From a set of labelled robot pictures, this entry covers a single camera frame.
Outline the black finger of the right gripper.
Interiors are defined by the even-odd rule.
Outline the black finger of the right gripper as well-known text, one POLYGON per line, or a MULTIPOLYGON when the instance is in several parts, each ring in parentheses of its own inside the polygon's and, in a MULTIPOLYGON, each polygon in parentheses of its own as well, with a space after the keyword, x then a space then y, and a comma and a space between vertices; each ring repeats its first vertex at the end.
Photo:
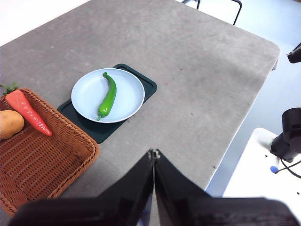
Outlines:
POLYGON ((301 43, 299 43, 292 51, 286 54, 290 63, 301 62, 301 43))

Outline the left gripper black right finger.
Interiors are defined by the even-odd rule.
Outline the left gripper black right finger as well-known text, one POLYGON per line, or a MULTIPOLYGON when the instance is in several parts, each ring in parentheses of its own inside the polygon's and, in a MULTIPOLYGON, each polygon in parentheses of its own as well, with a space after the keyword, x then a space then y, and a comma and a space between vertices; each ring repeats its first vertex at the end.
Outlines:
POLYGON ((282 202, 266 198, 214 198, 155 150, 155 188, 175 226, 297 226, 282 202))

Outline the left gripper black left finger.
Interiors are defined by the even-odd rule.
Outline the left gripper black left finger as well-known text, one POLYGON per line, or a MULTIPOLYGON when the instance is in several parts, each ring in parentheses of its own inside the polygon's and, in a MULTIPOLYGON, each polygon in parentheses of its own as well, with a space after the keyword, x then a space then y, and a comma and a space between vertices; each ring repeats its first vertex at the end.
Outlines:
POLYGON ((97 197, 43 199, 21 206, 11 226, 147 226, 153 193, 153 150, 97 197))

